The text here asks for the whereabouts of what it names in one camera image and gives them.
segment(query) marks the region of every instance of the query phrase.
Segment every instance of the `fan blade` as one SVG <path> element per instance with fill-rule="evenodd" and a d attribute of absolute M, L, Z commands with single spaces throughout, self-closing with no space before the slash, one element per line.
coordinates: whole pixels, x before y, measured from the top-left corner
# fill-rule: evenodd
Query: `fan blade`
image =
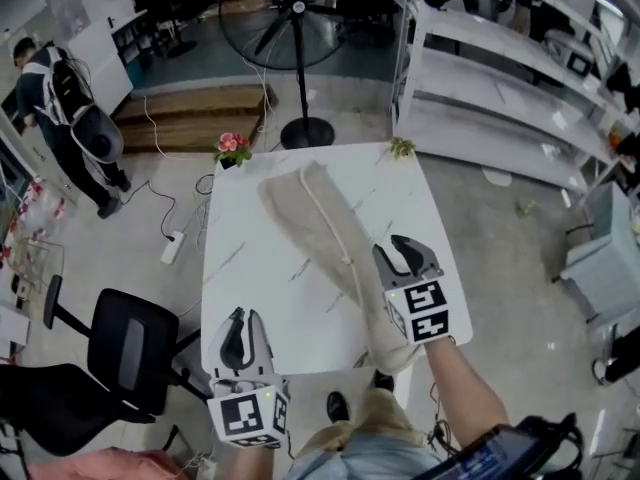
<path fill-rule="evenodd" d="M 342 16 L 342 13 L 334 7 L 326 5 L 307 4 L 307 11 L 316 12 L 318 14 L 326 14 L 328 16 Z"/>
<path fill-rule="evenodd" d="M 269 44 L 269 41 L 271 41 L 273 37 L 278 33 L 278 31 L 282 28 L 282 25 L 284 25 L 284 22 L 289 18 L 289 14 L 291 14 L 291 10 L 287 9 L 285 12 L 281 13 L 280 16 L 278 16 L 271 25 L 269 25 L 267 31 L 264 33 L 262 38 L 260 38 L 258 46 L 256 46 L 256 55 L 260 55 L 262 50 L 264 50 L 264 47 L 267 46 Z"/>

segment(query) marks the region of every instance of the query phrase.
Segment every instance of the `wooden platform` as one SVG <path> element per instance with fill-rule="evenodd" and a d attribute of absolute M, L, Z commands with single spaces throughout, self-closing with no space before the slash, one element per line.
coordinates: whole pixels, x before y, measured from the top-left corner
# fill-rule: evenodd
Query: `wooden platform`
<path fill-rule="evenodd" d="M 264 119 L 264 93 L 261 85 L 166 93 L 148 97 L 147 112 L 157 124 L 158 145 L 163 151 L 215 152 L 225 132 L 254 140 Z M 124 137 L 125 154 L 157 152 L 144 99 L 129 101 L 114 120 Z"/>

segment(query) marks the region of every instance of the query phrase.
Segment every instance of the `black pants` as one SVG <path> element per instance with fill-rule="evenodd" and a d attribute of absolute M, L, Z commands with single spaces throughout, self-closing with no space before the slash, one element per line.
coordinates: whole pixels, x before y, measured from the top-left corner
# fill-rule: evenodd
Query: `black pants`
<path fill-rule="evenodd" d="M 93 199 L 98 206 L 104 206 L 109 202 L 111 195 L 100 183 L 93 179 L 84 163 L 80 146 L 76 144 L 76 141 L 71 136 L 57 147 L 52 148 L 51 151 L 62 170 L 76 187 Z M 115 162 L 112 164 L 95 163 L 100 166 L 105 177 L 113 185 L 119 186 L 124 182 L 125 174 L 118 169 Z"/>
<path fill-rule="evenodd" d="M 611 358 L 613 363 L 607 366 L 605 379 L 608 382 L 620 380 L 640 366 L 640 327 L 636 327 L 623 338 L 613 343 Z"/>

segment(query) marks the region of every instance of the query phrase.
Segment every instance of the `white shelving unit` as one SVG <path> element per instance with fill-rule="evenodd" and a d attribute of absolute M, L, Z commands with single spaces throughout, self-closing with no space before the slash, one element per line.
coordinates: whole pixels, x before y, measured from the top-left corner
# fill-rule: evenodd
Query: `white shelving unit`
<path fill-rule="evenodd" d="M 411 105 L 411 117 L 396 134 L 411 139 L 418 151 L 516 172 L 579 193 L 588 190 L 574 160 L 553 141 L 540 141 L 535 132 L 443 103 L 415 99 Z"/>
<path fill-rule="evenodd" d="M 582 200 L 619 164 L 609 145 L 609 128 L 617 123 L 623 132 L 633 131 L 638 118 L 623 111 L 604 82 L 586 82 L 557 63 L 540 43 L 497 23 L 451 9 L 438 11 L 422 0 L 399 1 L 404 15 L 391 108 L 395 136 L 412 140 L 418 151 L 540 179 Z M 607 40 L 563 2 L 542 1 Z M 407 44 L 411 18 L 413 43 Z M 592 111 L 584 114 L 539 87 L 479 62 L 425 48 L 427 34 L 473 45 L 542 73 L 581 95 Z M 588 183 L 583 169 L 593 165 L 595 181 Z"/>
<path fill-rule="evenodd" d="M 540 43 L 479 16 L 453 10 L 437 11 L 424 2 L 413 2 L 409 10 L 416 18 L 414 41 L 422 34 L 433 34 L 501 55 L 564 84 L 615 116 L 629 130 L 637 126 L 637 121 L 626 115 L 613 97 L 607 99 L 598 90 L 593 90 L 578 75 L 553 60 Z"/>
<path fill-rule="evenodd" d="M 425 48 L 416 87 L 420 92 L 489 110 L 540 129 L 606 164 L 615 161 L 602 135 L 582 112 L 502 71 Z"/>

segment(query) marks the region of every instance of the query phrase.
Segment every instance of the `chair armrest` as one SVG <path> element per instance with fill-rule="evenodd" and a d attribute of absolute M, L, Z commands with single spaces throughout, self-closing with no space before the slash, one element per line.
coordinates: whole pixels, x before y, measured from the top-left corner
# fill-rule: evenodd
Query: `chair armrest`
<path fill-rule="evenodd" d="M 62 286 L 62 277 L 55 275 L 51 278 L 47 297 L 44 301 L 44 325 L 47 329 L 53 328 L 53 319 L 56 317 L 56 307 L 58 305 L 58 295 Z"/>

